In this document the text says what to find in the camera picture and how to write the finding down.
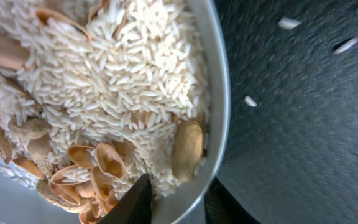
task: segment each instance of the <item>speckled dark surface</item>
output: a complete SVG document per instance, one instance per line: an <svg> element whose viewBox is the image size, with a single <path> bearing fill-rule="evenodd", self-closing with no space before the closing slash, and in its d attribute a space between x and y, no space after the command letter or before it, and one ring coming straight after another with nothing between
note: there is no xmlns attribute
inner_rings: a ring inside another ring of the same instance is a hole
<svg viewBox="0 0 358 224"><path fill-rule="evenodd" d="M358 223L358 44L333 54L358 36L358 1L215 3L232 88L218 178L263 224Z"/></svg>

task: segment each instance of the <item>metal bowl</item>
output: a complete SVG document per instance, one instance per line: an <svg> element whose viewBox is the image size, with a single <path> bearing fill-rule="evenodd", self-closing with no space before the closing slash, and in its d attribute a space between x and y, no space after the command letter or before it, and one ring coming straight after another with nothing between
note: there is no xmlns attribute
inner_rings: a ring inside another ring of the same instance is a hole
<svg viewBox="0 0 358 224"><path fill-rule="evenodd" d="M173 195L155 202L152 223L158 224L177 223L197 206L219 169L229 129L229 71L218 15L211 0L188 0L188 4L196 16L205 49L213 99L208 159L194 180L181 184ZM51 206L36 191L12 184L0 174L0 223L78 223L78 215Z"/></svg>
<svg viewBox="0 0 358 224"><path fill-rule="evenodd" d="M221 164L230 120L230 81L223 34L211 0L188 0L208 64L211 117L207 162L191 182L181 184L174 194L156 201L152 223L177 223L195 208L207 191Z"/></svg>

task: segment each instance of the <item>bowl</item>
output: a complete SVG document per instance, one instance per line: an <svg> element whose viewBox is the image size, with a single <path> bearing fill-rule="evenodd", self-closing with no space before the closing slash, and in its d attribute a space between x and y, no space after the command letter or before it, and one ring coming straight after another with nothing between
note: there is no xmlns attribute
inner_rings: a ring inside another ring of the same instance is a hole
<svg viewBox="0 0 358 224"><path fill-rule="evenodd" d="M210 0L189 0L195 12L204 56L208 64L211 117L206 164L191 181L154 203L152 223L178 223L195 208L216 175L226 146L230 117L230 87L226 50L218 15ZM35 190L28 190L0 173L0 223L79 223L78 215L49 204Z"/></svg>

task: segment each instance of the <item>dark countertop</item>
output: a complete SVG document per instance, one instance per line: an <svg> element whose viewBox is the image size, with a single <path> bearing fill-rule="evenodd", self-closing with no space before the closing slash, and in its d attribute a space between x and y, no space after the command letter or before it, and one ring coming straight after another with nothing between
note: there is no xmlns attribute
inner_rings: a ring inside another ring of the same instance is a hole
<svg viewBox="0 0 358 224"><path fill-rule="evenodd" d="M358 1L215 3L232 88L218 178L262 224L358 223L358 44L333 54L358 36Z"/></svg>

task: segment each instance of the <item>bowl rim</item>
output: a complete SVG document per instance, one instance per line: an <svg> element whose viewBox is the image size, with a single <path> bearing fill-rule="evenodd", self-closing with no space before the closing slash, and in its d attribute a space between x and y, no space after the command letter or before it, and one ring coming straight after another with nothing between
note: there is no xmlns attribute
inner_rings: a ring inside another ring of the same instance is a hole
<svg viewBox="0 0 358 224"><path fill-rule="evenodd" d="M231 105L231 96L230 96L230 75L229 75L229 63L227 61L227 52L226 46L224 43L224 36L222 32L221 23L219 21L218 12L213 1L205 1L206 2L206 10L209 12L212 22L212 30L214 36L217 37L215 42L215 46L218 48L219 54L219 61L221 63L221 73L223 75L223 129L222 129L222 136L221 136L221 144L219 146L220 150L218 153L218 157L216 159L215 165L213 167L212 173L208 178L206 185L204 186L203 190L200 192L199 196L196 200L191 204L191 206L182 214L180 215L172 224L178 223L181 221L185 216L187 216L201 201L204 197L206 191L209 189L211 182L216 177L218 170L221 166L223 155L226 150L226 143L227 138L229 135L229 125L230 125L230 105Z"/></svg>

